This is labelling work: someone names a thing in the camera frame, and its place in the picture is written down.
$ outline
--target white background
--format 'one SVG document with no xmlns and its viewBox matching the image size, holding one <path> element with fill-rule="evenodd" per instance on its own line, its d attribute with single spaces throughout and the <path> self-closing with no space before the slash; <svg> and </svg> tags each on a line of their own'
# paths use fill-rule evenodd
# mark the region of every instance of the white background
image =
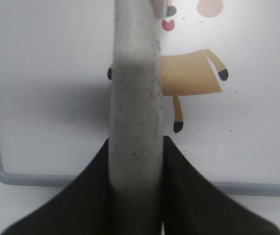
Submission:
<svg viewBox="0 0 280 235">
<path fill-rule="evenodd" d="M 280 184 L 280 0 L 224 0 L 204 18 L 174 0 L 163 54 L 209 48 L 225 63 L 222 93 L 171 97 L 164 132 L 214 181 Z M 0 151 L 10 173 L 76 175 L 108 136 L 111 0 L 0 0 Z"/>
</svg>

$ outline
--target cartoon dog leg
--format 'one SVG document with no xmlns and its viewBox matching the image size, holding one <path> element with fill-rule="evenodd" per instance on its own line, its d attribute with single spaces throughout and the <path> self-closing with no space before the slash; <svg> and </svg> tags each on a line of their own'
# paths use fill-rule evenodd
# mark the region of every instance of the cartoon dog leg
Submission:
<svg viewBox="0 0 280 235">
<path fill-rule="evenodd" d="M 222 81 L 226 81 L 228 78 L 228 71 L 223 64 L 223 62 L 220 61 L 220 59 L 209 49 L 204 50 L 207 57 L 213 62 L 214 66 L 216 67 L 218 71 L 219 78 Z"/>
<path fill-rule="evenodd" d="M 178 133 L 182 130 L 184 126 L 184 116 L 181 109 L 180 100 L 178 96 L 173 96 L 174 110 L 175 110 L 175 122 L 174 122 L 174 132 Z"/>
</svg>

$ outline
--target cartoon character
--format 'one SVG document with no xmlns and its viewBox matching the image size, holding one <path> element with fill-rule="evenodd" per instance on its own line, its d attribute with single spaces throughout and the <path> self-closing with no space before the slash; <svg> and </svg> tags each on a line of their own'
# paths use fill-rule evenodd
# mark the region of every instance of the cartoon character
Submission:
<svg viewBox="0 0 280 235">
<path fill-rule="evenodd" d="M 223 7 L 222 0 L 199 0 L 197 11 L 203 17 L 215 17 L 222 12 Z M 176 28 L 174 20 L 176 14 L 176 4 L 174 4 L 173 0 L 168 0 L 167 17 L 162 21 L 162 28 L 166 33 L 164 35 L 165 38 L 168 37 L 167 34 L 171 34 Z M 178 133 L 184 126 L 184 116 L 179 96 L 221 92 L 222 89 L 218 83 L 217 75 L 222 81 L 226 81 L 229 75 L 225 65 L 210 49 L 162 55 L 161 63 L 163 94 L 173 97 L 175 112 L 174 132 Z M 112 79 L 112 69 L 113 66 L 108 70 L 107 76 L 109 79 Z"/>
</svg>

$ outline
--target cartoon dog tongue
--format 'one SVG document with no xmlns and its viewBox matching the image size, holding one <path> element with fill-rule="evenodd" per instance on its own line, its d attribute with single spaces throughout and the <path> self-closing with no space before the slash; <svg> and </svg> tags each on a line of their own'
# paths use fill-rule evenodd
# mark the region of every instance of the cartoon dog tongue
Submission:
<svg viewBox="0 0 280 235">
<path fill-rule="evenodd" d="M 167 22 L 166 20 L 163 20 L 162 27 L 165 31 L 172 31 L 175 28 L 175 21 L 171 20 L 170 22 Z"/>
</svg>

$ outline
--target gray metal frame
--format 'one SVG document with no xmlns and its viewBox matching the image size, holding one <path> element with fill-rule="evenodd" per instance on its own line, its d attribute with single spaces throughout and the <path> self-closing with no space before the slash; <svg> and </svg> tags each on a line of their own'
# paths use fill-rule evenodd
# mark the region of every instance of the gray metal frame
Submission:
<svg viewBox="0 0 280 235">
<path fill-rule="evenodd" d="M 0 182 L 7 185 L 65 187 L 76 176 L 32 175 L 7 173 L 2 165 L 0 154 Z M 277 196 L 280 197 L 278 184 L 251 184 L 235 182 L 213 182 L 219 189 L 230 195 Z"/>
</svg>

